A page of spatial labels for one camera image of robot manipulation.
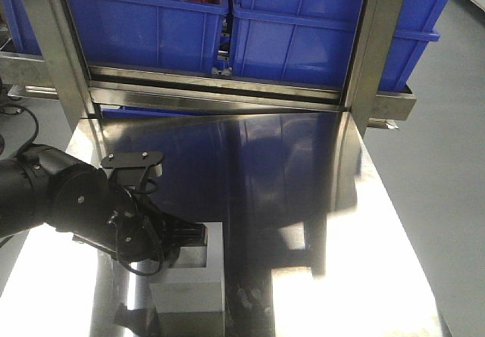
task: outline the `black cable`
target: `black cable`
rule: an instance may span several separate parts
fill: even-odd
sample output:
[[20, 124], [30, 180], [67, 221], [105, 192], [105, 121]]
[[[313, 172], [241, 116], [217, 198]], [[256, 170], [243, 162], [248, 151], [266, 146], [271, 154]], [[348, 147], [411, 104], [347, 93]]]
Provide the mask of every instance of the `black cable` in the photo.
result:
[[6, 113], [5, 110], [2, 111], [2, 109], [5, 109], [5, 108], [19, 108], [22, 111], [27, 112], [32, 117], [33, 122], [36, 125], [36, 129], [33, 132], [32, 136], [24, 144], [22, 144], [22, 146], [17, 151], [17, 154], [22, 154], [25, 151], [25, 149], [27, 149], [34, 142], [34, 140], [36, 139], [37, 135], [39, 135], [39, 120], [37, 120], [36, 115], [31, 110], [29, 110], [28, 108], [26, 108], [26, 107], [24, 107], [22, 105], [16, 105], [16, 104], [3, 104], [3, 105], [0, 105], [0, 114], [5, 114], [5, 115], [9, 115], [9, 116], [18, 115], [18, 114], [9, 114], [9, 113]]
[[138, 276], [152, 276], [152, 275], [155, 275], [156, 273], [158, 273], [164, 265], [164, 254], [163, 254], [163, 251], [161, 250], [160, 240], [158, 239], [157, 234], [156, 234], [155, 230], [153, 229], [153, 225], [150, 222], [149, 218], [147, 216], [143, 217], [143, 228], [148, 233], [148, 235], [149, 235], [149, 237], [152, 241], [152, 244], [155, 247], [155, 253], [157, 254], [157, 258], [158, 258], [157, 269], [155, 271], [150, 272], [150, 273], [145, 273], [143, 271], [133, 269], [130, 266], [130, 263], [128, 263], [127, 261], [125, 261], [121, 258], [121, 256], [120, 256], [120, 229], [121, 229], [121, 227], [123, 227], [123, 223], [117, 224], [117, 222], [115, 222], [114, 220], [111, 220], [111, 223], [113, 223], [114, 227], [116, 228], [115, 237], [114, 237], [114, 239], [115, 239], [115, 242], [114, 242], [114, 249], [115, 250], [114, 250], [114, 252], [116, 253], [116, 258], [117, 258], [118, 262], [126, 270], [128, 270], [131, 273], [136, 274]]
[[9, 242], [10, 240], [12, 240], [14, 238], [14, 236], [8, 236], [8, 237], [5, 237], [3, 240], [0, 241], [0, 248], [2, 248], [7, 242]]

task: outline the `shelf rack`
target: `shelf rack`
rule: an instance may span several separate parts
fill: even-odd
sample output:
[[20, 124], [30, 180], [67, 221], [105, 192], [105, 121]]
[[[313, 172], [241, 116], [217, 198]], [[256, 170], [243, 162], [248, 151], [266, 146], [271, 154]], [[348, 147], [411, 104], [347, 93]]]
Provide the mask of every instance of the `shelf rack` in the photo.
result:
[[363, 135], [370, 118], [405, 120], [415, 103], [408, 89], [377, 93], [403, 1], [364, 0], [341, 90], [88, 65], [67, 0], [22, 0], [43, 57], [0, 52], [0, 71], [26, 95], [58, 99], [72, 130], [81, 118], [101, 117], [99, 105], [129, 105], [209, 114], [350, 111]]

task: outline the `gray floor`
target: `gray floor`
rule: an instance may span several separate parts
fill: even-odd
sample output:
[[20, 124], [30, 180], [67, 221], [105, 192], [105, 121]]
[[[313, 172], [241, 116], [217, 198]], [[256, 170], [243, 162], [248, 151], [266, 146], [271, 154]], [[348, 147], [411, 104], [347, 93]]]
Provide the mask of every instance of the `gray floor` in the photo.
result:
[[[400, 131], [370, 129], [367, 147], [455, 337], [485, 335], [485, 14], [451, 0], [409, 85], [418, 104]], [[27, 100], [38, 142], [65, 148], [60, 105]], [[0, 117], [11, 151], [30, 123]], [[21, 245], [2, 249], [0, 292]]]

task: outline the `robotic arm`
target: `robotic arm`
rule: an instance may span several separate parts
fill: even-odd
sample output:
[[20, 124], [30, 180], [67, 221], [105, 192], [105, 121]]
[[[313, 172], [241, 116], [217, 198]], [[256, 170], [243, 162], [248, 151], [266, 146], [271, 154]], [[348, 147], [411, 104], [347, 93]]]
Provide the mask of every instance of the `robotic arm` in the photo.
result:
[[0, 238], [47, 223], [73, 240], [109, 253], [129, 271], [130, 263], [177, 257], [180, 247], [205, 245], [205, 226], [160, 211], [148, 196], [149, 178], [163, 154], [110, 154], [102, 167], [110, 179], [63, 151], [30, 144], [0, 161]]

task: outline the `stainless steel table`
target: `stainless steel table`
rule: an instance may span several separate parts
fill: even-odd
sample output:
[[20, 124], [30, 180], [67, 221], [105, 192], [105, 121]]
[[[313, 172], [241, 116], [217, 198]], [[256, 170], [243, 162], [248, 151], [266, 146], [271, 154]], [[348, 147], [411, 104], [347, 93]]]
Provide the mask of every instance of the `stainless steel table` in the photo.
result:
[[94, 165], [154, 150], [155, 203], [224, 225], [226, 311], [158, 315], [147, 278], [41, 226], [0, 298], [2, 335], [448, 335], [347, 113], [81, 120], [68, 147]]

